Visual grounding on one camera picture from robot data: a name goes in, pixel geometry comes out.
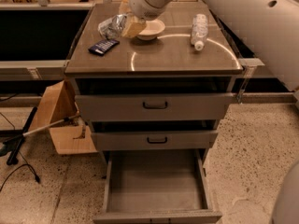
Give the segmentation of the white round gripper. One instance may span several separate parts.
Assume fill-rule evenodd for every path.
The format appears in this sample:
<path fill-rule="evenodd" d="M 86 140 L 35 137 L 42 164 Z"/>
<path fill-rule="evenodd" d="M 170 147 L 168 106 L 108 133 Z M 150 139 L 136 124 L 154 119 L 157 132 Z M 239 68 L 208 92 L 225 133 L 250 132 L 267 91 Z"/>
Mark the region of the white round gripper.
<path fill-rule="evenodd" d="M 145 20 L 152 21 L 158 18 L 169 2 L 170 0 L 121 0 L 119 13 L 126 14 L 132 10 L 135 14 L 126 15 L 121 36 L 133 38 L 139 35 L 147 26 Z"/>

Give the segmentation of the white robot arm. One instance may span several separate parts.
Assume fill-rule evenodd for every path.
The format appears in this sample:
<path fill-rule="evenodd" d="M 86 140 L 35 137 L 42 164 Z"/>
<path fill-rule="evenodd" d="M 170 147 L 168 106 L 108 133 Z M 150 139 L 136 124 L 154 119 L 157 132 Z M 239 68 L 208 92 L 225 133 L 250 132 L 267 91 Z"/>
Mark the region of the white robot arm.
<path fill-rule="evenodd" d="M 129 0 L 160 14 L 172 0 Z M 298 90 L 299 18 L 293 0 L 202 0 L 289 91 Z M 218 224 L 298 224 L 298 112 L 292 105 L 234 105 L 208 157 Z"/>

